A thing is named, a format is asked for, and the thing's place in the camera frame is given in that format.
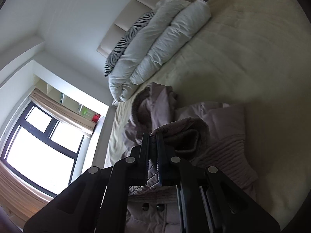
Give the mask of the lilac puffer jacket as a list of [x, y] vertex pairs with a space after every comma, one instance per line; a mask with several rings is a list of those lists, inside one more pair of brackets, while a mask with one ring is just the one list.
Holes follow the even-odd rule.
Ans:
[[201, 168], [215, 166], [250, 197], [256, 196], [253, 184], [258, 176], [245, 156], [244, 108], [217, 102], [177, 108], [176, 99], [172, 87], [151, 83], [133, 101], [123, 132], [124, 155], [142, 143], [144, 134], [151, 138], [151, 151], [147, 183], [129, 189], [126, 232], [180, 230], [176, 190], [159, 182], [155, 144], [159, 133], [168, 153]]

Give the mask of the red box on shelf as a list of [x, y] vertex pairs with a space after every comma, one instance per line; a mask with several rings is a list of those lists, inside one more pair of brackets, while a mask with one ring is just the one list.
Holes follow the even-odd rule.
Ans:
[[92, 117], [92, 121], [93, 121], [94, 123], [97, 123], [97, 122], [99, 121], [100, 117], [101, 117], [100, 114], [95, 113], [95, 114], [93, 115], [93, 117]]

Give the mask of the green item on shelf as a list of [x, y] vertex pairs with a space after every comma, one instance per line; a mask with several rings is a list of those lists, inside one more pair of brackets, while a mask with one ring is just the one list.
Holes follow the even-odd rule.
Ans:
[[87, 109], [82, 111], [82, 115], [87, 115], [89, 112], [87, 111]]

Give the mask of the beige roman blind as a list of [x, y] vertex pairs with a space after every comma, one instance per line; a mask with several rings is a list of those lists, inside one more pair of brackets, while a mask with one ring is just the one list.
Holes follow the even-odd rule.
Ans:
[[70, 124], [80, 129], [85, 134], [93, 134], [96, 123], [86, 119], [85, 117], [75, 113], [72, 110], [69, 110], [65, 106], [49, 98], [46, 94], [42, 93], [37, 88], [31, 92], [29, 97], [35, 104], [37, 104], [40, 108], [45, 110], [60, 122]]

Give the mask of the zebra print pillow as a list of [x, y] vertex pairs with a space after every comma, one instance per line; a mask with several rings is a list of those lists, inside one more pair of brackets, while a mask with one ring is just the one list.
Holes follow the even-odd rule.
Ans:
[[139, 19], [128, 29], [124, 36], [117, 42], [111, 53], [109, 53], [104, 66], [104, 76], [108, 77], [113, 71], [117, 61], [124, 54], [128, 45], [132, 42], [138, 32], [146, 27], [151, 19], [154, 17], [155, 12], [150, 11], [142, 14]]

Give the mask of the white pillow far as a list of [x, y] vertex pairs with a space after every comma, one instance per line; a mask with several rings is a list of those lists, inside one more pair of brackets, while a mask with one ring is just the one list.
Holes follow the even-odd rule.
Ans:
[[126, 101], [130, 93], [122, 95], [124, 85], [129, 81], [130, 76], [140, 62], [146, 57], [149, 49], [156, 39], [170, 25], [172, 20], [190, 5], [184, 0], [161, 0], [156, 4], [155, 15], [149, 24], [142, 28], [128, 45], [124, 54], [117, 61], [113, 71], [107, 77], [109, 90], [117, 102]]

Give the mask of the white pillow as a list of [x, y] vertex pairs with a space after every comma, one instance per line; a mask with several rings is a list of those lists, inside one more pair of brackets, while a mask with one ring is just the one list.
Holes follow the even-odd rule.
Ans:
[[133, 71], [129, 80], [140, 85], [157, 72], [164, 63], [191, 40], [209, 21], [211, 12], [204, 0], [197, 0], [183, 9], [156, 39], [146, 57]]
[[109, 90], [117, 102], [126, 101], [130, 93], [122, 95], [124, 85], [129, 81], [130, 76], [140, 62], [146, 57], [149, 49], [156, 39], [170, 25], [172, 20], [190, 5], [184, 0], [161, 0], [156, 4], [155, 15], [149, 24], [142, 28], [128, 45], [124, 54], [117, 61], [113, 71], [107, 77]]

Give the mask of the white pillow near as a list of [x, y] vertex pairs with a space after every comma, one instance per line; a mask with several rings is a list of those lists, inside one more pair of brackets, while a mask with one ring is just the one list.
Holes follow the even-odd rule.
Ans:
[[183, 9], [156, 39], [146, 57], [133, 71], [129, 80], [140, 85], [157, 72], [164, 63], [191, 40], [209, 21], [211, 12], [204, 0], [197, 0]]

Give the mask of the beige bed cover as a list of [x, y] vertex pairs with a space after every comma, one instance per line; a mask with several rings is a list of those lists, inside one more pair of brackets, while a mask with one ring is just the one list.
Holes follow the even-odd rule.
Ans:
[[177, 108], [240, 105], [257, 203], [285, 228], [310, 191], [310, 22], [296, 0], [204, 1], [211, 18], [195, 36], [145, 82], [124, 85], [104, 164], [125, 156], [133, 101], [151, 83], [172, 87]]

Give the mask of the cream wall shelf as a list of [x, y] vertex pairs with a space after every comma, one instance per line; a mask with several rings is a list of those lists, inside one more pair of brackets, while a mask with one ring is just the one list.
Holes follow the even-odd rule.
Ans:
[[[56, 102], [60, 103], [67, 109], [79, 114], [80, 116], [92, 121], [92, 117], [96, 112], [85, 107], [74, 99], [68, 97], [67, 95], [57, 90], [52, 85], [48, 84], [46, 81], [42, 80], [36, 75], [33, 75], [33, 81], [35, 87], [45, 93], [49, 98], [55, 100]], [[89, 113], [87, 115], [82, 115], [82, 111], [85, 109], [87, 109]]]

